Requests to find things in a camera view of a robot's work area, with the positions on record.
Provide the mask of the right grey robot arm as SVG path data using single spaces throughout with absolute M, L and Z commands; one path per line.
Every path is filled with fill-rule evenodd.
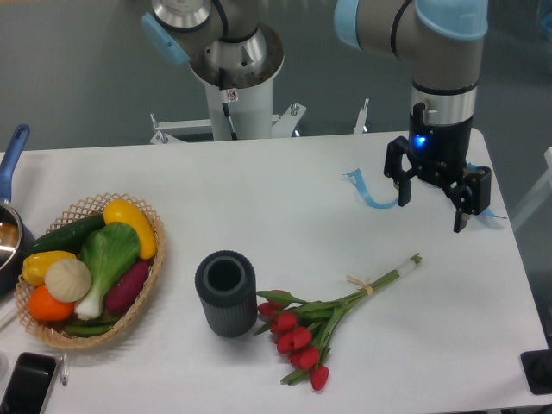
M 390 142 L 384 174 L 411 198 L 411 178 L 443 190 L 459 212 L 478 214 L 490 200 L 488 168 L 467 167 L 480 65 L 487 31 L 486 1 L 339 1 L 339 39 L 413 67 L 409 134 Z

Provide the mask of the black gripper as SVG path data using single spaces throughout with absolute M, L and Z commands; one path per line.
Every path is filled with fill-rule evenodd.
M 416 103 L 410 115 L 409 136 L 387 145 L 384 175 L 398 190 L 398 206 L 411 201 L 411 179 L 421 180 L 445 191 L 455 207 L 453 231 L 460 233 L 470 216 L 478 216 L 491 202 L 492 170 L 487 166 L 466 166 L 473 119 L 436 125 L 425 121 L 425 103 Z

